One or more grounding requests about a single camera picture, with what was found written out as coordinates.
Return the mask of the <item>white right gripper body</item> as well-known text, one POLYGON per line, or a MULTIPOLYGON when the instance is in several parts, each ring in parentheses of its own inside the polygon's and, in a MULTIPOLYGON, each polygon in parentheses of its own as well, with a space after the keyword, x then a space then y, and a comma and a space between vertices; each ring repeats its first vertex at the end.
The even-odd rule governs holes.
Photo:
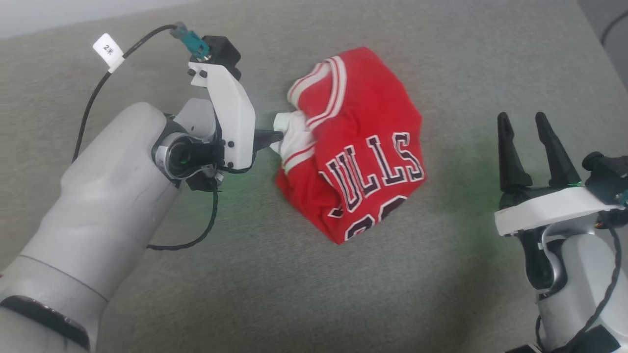
POLYGON ((599 212, 626 210, 625 203, 605 204, 587 188, 572 187, 500 210, 494 219, 501 236, 520 241, 531 286, 559 291, 568 280, 561 246, 570 237, 594 235, 599 212))

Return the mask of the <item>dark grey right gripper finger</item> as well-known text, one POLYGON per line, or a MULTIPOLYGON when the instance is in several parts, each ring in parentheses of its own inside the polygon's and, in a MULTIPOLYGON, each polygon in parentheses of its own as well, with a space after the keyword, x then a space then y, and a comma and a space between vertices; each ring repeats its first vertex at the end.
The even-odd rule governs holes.
POLYGON ((514 131, 506 112, 497 117, 499 183, 503 193, 532 186, 532 178, 525 172, 514 145, 514 131))
POLYGON ((547 116, 537 112, 535 116, 538 136, 545 147, 551 178, 548 186, 556 189, 579 187, 581 178, 563 147, 558 136, 552 129, 547 116))

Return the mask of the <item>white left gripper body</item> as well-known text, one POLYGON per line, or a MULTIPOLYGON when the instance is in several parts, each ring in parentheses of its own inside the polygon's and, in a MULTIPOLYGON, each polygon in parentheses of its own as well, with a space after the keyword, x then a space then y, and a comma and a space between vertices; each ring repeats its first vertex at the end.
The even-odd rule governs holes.
POLYGON ((247 172, 254 159, 256 114, 244 87, 226 67, 189 62, 195 72, 191 85, 207 90, 209 100, 191 99, 188 133, 203 159, 199 170, 188 178, 194 191, 217 190, 223 172, 247 172))

